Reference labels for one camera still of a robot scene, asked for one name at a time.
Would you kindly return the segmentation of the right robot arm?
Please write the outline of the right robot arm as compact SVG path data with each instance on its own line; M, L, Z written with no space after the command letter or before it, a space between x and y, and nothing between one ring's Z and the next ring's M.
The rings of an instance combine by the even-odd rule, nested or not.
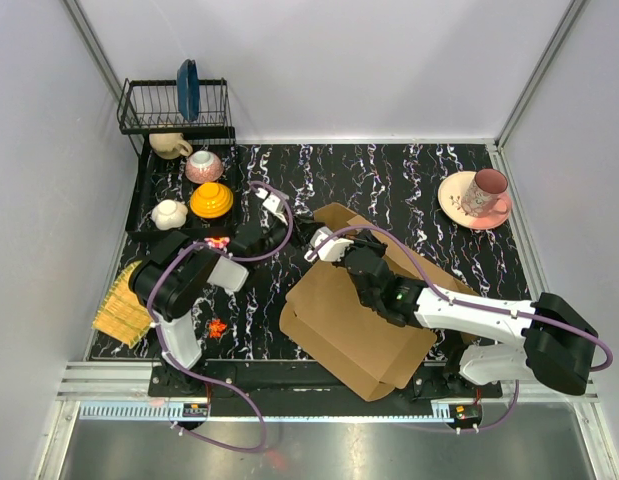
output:
M597 331L562 297L537 301L475 298L393 272L386 244L362 231L337 261L362 306L398 327L455 330L489 339L449 357L443 384L455 396L492 381L535 379L573 396L585 393Z

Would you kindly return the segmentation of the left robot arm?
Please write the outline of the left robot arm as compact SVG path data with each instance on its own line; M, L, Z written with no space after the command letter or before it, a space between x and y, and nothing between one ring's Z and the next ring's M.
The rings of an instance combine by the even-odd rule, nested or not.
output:
M323 226L303 216L294 218L291 227L278 218L268 227L253 220L236 229L226 253L173 231L133 269L129 288L157 326L162 356L174 366L169 381L179 393L195 395L205 382L205 372L195 365L202 351L191 315L203 288L211 285L228 293L238 292L249 277L250 264L260 262L278 247L307 247Z

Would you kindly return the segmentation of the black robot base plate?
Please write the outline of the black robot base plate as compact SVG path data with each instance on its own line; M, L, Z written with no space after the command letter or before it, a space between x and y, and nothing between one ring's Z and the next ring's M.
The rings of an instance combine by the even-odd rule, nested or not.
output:
M444 403L503 398L500 384L471 387L446 379L443 366L436 362L419 367L405 387L371 401L360 398L315 361L209 360L196 371L241 389L267 422L446 422L449 413ZM167 364L152 365L148 395L189 404L209 397L212 420L257 419L248 403L231 389L207 387Z

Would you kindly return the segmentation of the brown cardboard box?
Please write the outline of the brown cardboard box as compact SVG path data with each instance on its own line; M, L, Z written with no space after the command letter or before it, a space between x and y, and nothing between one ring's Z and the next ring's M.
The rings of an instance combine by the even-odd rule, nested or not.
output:
M370 223L332 203L314 219L334 237L345 227ZM283 334L362 400L376 401L407 386L437 341L430 329L394 326L363 306L345 269L316 260L286 295L279 319Z

